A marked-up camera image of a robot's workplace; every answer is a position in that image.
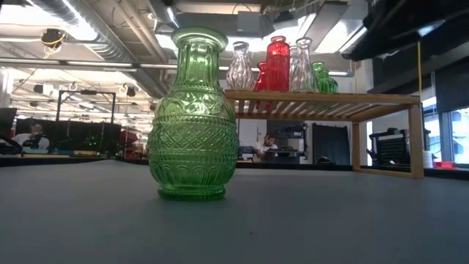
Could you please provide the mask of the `grey ceiling box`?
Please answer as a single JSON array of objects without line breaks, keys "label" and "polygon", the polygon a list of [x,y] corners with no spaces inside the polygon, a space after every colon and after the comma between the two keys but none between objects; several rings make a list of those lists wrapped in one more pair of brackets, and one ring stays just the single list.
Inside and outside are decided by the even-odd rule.
[{"label": "grey ceiling box", "polygon": [[262,32],[261,18],[258,12],[239,11],[237,13],[237,34],[247,37],[260,37]]}]

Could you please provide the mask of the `green patterned glass vase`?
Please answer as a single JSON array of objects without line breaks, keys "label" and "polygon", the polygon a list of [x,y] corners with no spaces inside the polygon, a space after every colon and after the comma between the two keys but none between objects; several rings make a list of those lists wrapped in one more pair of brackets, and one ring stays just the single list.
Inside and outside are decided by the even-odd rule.
[{"label": "green patterned glass vase", "polygon": [[177,75],[155,109],[147,142],[150,172],[163,199],[221,199],[239,147],[234,108],[218,78],[228,40],[201,26],[177,29],[171,39],[178,49]]}]

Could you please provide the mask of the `window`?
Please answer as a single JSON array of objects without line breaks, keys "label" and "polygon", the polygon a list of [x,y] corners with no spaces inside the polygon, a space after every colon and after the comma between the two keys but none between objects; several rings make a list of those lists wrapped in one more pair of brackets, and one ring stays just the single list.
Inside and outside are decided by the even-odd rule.
[{"label": "window", "polygon": [[426,149],[433,161],[469,165],[469,107],[438,114],[436,97],[422,105]]}]

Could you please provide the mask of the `small red glass vase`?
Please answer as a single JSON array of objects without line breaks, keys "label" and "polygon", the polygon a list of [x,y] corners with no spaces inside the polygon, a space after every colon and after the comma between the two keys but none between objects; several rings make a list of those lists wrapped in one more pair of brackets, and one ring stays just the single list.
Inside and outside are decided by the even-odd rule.
[{"label": "small red glass vase", "polygon": [[259,62],[257,65],[259,69],[259,75],[257,77],[256,84],[254,86],[254,91],[265,91],[267,89],[267,79],[266,79],[266,71],[267,71],[267,63],[266,62]]}]

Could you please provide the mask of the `black metal rig frame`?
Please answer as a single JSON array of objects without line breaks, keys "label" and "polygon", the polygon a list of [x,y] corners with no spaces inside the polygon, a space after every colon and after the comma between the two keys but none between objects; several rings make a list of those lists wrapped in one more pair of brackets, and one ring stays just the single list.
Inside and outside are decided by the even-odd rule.
[{"label": "black metal rig frame", "polygon": [[64,100],[62,99],[62,95],[64,93],[67,93],[70,96],[74,95],[75,93],[80,93],[82,95],[98,95],[98,94],[111,95],[112,96],[112,102],[111,102],[111,120],[110,120],[110,123],[114,124],[114,111],[115,111],[117,94],[115,92],[100,92],[100,91],[95,91],[95,90],[90,90],[90,89],[83,89],[83,90],[80,90],[80,91],[59,90],[57,108],[56,108],[56,119],[55,119],[56,122],[58,122],[59,119],[60,119],[62,104],[67,100],[67,99],[64,99]]}]

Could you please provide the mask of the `wooden slatted shelf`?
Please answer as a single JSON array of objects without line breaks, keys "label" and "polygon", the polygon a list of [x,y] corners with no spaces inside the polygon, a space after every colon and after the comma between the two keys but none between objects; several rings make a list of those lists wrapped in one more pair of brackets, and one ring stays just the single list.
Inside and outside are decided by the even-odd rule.
[{"label": "wooden slatted shelf", "polygon": [[[225,96],[231,103],[238,119],[350,122],[352,124],[351,160],[354,172],[412,179],[424,178],[423,123],[419,96],[368,93],[255,92],[235,89],[225,91]],[[410,171],[393,172],[362,168],[360,124],[404,110],[408,111]]]}]

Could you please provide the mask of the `small clear faceted glass vase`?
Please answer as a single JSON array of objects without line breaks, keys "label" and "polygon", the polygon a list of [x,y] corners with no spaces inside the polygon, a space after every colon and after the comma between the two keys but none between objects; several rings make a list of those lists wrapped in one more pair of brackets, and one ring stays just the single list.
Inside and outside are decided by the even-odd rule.
[{"label": "small clear faceted glass vase", "polygon": [[296,45],[289,47],[289,90],[295,91],[296,84],[296,71],[299,61],[299,48]]}]

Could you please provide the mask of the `tall clear glass carafe vase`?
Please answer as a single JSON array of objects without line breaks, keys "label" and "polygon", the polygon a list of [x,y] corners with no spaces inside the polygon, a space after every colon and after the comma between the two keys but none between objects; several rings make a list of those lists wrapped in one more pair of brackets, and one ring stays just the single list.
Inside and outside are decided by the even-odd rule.
[{"label": "tall clear glass carafe vase", "polygon": [[301,92],[313,92],[315,89],[309,58],[311,43],[312,39],[309,37],[302,37],[296,41],[298,47],[296,84],[298,90]]}]

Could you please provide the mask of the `person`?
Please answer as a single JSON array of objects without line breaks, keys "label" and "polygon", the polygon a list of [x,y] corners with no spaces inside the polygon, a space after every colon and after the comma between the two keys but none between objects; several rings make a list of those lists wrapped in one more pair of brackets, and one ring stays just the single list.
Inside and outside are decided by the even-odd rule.
[{"label": "person", "polygon": [[43,133],[43,127],[39,123],[34,123],[29,133],[19,133],[12,140],[22,147],[33,150],[47,150],[50,145],[50,141]]},{"label": "person", "polygon": [[266,153],[277,150],[278,146],[275,144],[275,139],[271,137],[269,133],[266,133],[264,139],[261,142],[257,142],[254,149],[253,161],[259,163],[265,157]]}]

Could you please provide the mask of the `grey storage shelf unit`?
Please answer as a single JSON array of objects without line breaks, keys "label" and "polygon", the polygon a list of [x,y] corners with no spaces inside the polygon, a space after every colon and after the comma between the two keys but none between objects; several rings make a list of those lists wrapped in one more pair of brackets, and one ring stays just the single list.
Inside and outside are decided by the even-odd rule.
[{"label": "grey storage shelf unit", "polygon": [[308,160],[308,126],[303,121],[268,120],[267,133],[277,150],[269,150],[262,160],[269,164],[301,164]]}]

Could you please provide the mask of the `tall red ribbed glass bottle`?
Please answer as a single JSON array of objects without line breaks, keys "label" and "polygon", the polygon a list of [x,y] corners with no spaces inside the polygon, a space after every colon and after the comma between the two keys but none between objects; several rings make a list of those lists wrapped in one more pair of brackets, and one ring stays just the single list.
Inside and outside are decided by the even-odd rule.
[{"label": "tall red ribbed glass bottle", "polygon": [[285,36],[270,39],[266,53],[266,79],[269,91],[289,91],[289,44]]}]

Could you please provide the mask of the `red cabinet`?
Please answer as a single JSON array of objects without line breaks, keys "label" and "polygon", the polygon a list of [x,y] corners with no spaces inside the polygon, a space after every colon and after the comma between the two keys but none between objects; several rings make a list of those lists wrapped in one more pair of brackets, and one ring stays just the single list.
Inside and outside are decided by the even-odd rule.
[{"label": "red cabinet", "polygon": [[136,142],[139,140],[135,133],[121,130],[119,135],[119,156],[125,159],[137,158]]}]

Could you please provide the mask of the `yellow pole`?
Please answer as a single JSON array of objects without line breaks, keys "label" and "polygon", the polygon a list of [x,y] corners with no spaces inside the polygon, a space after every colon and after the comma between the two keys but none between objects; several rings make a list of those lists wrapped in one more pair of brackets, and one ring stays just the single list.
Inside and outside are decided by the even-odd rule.
[{"label": "yellow pole", "polygon": [[417,43],[418,96],[422,95],[421,42]]}]

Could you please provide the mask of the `clear twisted-rib glass vase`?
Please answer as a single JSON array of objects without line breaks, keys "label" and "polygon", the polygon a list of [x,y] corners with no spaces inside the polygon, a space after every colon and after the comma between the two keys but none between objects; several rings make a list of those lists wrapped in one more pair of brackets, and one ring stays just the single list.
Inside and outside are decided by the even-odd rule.
[{"label": "clear twisted-rib glass vase", "polygon": [[249,44],[243,41],[233,43],[232,63],[226,72],[230,89],[252,90],[255,80],[249,61]]}]

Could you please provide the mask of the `squat green ribbed glass vase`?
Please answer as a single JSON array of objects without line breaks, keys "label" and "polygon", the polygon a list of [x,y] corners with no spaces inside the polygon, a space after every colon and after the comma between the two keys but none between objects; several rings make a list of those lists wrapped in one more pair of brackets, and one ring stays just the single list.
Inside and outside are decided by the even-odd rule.
[{"label": "squat green ribbed glass vase", "polygon": [[323,62],[313,62],[311,68],[315,74],[317,88],[321,93],[337,93],[338,84],[329,76],[329,71],[325,69]]}]

